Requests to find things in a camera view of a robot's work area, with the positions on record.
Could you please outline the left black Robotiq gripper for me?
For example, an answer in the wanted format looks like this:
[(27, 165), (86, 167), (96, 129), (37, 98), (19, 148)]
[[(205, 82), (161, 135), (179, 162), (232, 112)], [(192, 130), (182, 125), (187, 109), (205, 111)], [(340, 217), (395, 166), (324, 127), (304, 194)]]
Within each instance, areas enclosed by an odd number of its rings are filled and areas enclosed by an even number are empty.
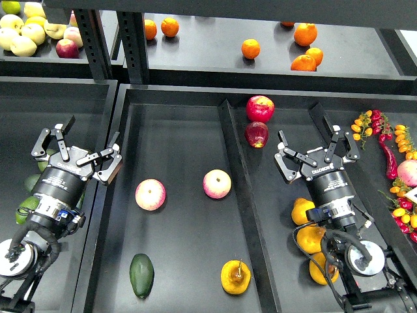
[[(31, 151), (35, 160), (48, 159), (31, 193), (52, 197), (71, 208), (78, 204), (90, 179), (94, 178), (108, 186), (122, 166), (117, 143), (120, 132), (115, 132), (108, 146), (99, 152), (90, 153), (76, 146), (68, 148), (65, 136), (75, 121), (75, 116), (71, 115), (64, 123), (58, 123), (53, 128), (43, 128)], [(52, 141), (57, 142), (58, 152), (49, 156), (47, 149)], [(107, 161), (111, 161), (107, 168), (96, 170), (97, 166)]]

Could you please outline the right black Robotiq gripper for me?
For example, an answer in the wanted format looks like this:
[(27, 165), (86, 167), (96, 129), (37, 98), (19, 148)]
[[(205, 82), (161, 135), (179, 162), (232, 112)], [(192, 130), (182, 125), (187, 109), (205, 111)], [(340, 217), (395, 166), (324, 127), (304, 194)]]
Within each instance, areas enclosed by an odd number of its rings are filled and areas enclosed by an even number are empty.
[[(274, 155), (274, 160), (287, 184), (299, 178), (305, 179), (315, 205), (313, 209), (306, 211), (309, 221), (318, 225), (353, 225), (356, 219), (351, 200), (356, 192), (343, 164), (360, 159), (358, 146), (352, 132), (334, 125), (327, 113), (323, 114), (321, 121), (321, 134), (327, 149), (319, 147), (308, 151), (307, 155), (294, 151), (289, 148), (284, 132), (279, 130), (278, 152)], [(285, 158), (297, 164), (298, 169), (288, 168)]]

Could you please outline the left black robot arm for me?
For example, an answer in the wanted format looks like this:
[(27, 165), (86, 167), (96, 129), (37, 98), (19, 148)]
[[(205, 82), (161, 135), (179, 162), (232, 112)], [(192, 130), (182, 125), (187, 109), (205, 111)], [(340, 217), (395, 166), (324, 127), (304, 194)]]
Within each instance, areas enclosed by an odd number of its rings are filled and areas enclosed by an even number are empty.
[(35, 311), (33, 295), (63, 251), (60, 239), (84, 225), (81, 203), (87, 184), (96, 179), (108, 186), (122, 166), (118, 132), (105, 149), (90, 152), (66, 144), (65, 136), (74, 122), (71, 117), (64, 124), (43, 129), (31, 151), (46, 167), (30, 191), (36, 206), (18, 207), (20, 228), (11, 239), (1, 242), (1, 288), (17, 280), (22, 283), (12, 297), (1, 296), (2, 312)]

